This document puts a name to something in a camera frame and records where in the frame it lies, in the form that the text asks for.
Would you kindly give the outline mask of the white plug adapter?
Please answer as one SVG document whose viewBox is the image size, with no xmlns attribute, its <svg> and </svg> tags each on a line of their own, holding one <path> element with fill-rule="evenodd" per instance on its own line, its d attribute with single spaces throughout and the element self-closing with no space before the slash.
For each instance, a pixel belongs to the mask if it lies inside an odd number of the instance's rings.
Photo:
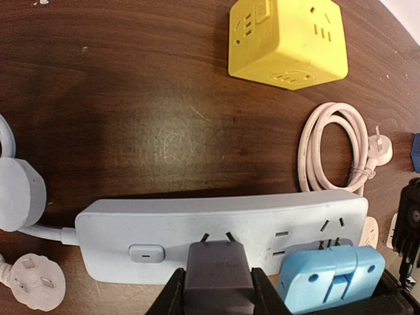
<svg viewBox="0 0 420 315">
<path fill-rule="evenodd" d="M 389 228 L 389 231 L 388 231 L 386 246 L 389 249 L 393 249 L 392 240 L 393 240 L 393 237 L 394 237 L 394 230 L 395 230 L 395 226 L 396 226 L 397 217 L 398 217 L 398 213 L 395 213 L 392 217 L 390 228 Z"/>
</svg>

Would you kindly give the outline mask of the grey-blue power strip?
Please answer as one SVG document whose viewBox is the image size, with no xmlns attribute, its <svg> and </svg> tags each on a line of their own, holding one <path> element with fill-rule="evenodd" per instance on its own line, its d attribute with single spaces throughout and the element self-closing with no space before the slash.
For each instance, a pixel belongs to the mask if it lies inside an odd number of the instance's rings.
<svg viewBox="0 0 420 315">
<path fill-rule="evenodd" d="M 245 248 L 271 276 L 292 252 L 358 245 L 366 198 L 344 190 L 177 199 L 100 199 L 75 219 L 89 275 L 100 282 L 164 284 L 202 237 Z"/>
</svg>

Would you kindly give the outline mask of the pink round power strip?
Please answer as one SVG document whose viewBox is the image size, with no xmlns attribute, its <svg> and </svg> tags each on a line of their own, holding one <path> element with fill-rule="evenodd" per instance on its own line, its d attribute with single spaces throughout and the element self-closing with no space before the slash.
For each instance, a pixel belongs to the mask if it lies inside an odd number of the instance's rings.
<svg viewBox="0 0 420 315">
<path fill-rule="evenodd" d="M 366 217 L 359 246 L 371 246 L 376 249 L 379 240 L 379 225 L 375 218 Z"/>
</svg>

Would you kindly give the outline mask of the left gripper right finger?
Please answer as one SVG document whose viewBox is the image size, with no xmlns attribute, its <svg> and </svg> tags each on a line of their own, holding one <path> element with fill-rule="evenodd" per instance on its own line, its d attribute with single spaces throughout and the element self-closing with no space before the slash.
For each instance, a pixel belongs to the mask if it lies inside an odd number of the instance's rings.
<svg viewBox="0 0 420 315">
<path fill-rule="evenodd" d="M 251 277 L 255 290 L 254 315 L 289 314 L 289 310 L 261 268 L 253 268 Z"/>
</svg>

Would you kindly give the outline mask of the blue cube socket adapter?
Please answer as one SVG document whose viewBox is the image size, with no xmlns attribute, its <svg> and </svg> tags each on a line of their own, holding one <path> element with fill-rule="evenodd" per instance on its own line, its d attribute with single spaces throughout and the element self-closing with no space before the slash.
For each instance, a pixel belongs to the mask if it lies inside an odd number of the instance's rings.
<svg viewBox="0 0 420 315">
<path fill-rule="evenodd" d="M 413 163 L 414 171 L 420 173 L 420 134 L 415 133 L 413 145 L 411 148 L 411 160 Z"/>
</svg>

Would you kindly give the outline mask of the yellow cube socket adapter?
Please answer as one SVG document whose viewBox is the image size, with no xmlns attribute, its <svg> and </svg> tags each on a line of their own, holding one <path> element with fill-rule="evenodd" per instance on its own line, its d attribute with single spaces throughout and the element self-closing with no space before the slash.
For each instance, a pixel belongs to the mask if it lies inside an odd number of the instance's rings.
<svg viewBox="0 0 420 315">
<path fill-rule="evenodd" d="M 237 1 L 229 16 L 228 73 L 295 91 L 344 79 L 348 56 L 333 1 Z"/>
</svg>

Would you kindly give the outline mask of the light blue plug adapter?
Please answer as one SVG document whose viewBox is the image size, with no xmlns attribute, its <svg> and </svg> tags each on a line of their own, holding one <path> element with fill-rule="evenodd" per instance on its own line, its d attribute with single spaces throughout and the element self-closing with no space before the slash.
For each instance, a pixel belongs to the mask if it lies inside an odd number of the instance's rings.
<svg viewBox="0 0 420 315">
<path fill-rule="evenodd" d="M 384 269 L 370 245 L 298 251 L 283 261 L 278 294 L 292 314 L 347 305 L 370 298 Z"/>
</svg>

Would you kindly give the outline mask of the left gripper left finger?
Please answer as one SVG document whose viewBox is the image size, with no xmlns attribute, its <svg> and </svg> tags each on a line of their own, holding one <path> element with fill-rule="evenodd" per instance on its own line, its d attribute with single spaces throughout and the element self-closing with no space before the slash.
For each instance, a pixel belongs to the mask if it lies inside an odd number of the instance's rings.
<svg viewBox="0 0 420 315">
<path fill-rule="evenodd" d="M 185 314 L 182 297 L 185 275 L 183 268 L 176 269 L 145 315 Z"/>
</svg>

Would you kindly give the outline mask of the dark grey USB charger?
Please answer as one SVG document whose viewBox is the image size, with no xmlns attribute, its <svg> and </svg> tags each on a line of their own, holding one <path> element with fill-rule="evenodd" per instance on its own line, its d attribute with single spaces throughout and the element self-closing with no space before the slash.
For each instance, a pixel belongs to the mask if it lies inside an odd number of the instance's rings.
<svg viewBox="0 0 420 315">
<path fill-rule="evenodd" d="M 184 281 L 185 314 L 252 314 L 255 290 L 245 249 L 230 232 L 226 240 L 205 234 L 189 247 Z"/>
</svg>

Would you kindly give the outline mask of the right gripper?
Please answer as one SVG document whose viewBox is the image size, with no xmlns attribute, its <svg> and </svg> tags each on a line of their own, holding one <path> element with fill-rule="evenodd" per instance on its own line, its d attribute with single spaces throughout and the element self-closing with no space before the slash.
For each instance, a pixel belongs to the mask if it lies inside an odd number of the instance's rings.
<svg viewBox="0 0 420 315">
<path fill-rule="evenodd" d="M 401 191 L 392 246 L 402 257 L 400 283 L 403 288 L 412 289 L 416 281 L 411 273 L 419 268 L 419 177 L 411 179 Z"/>
</svg>

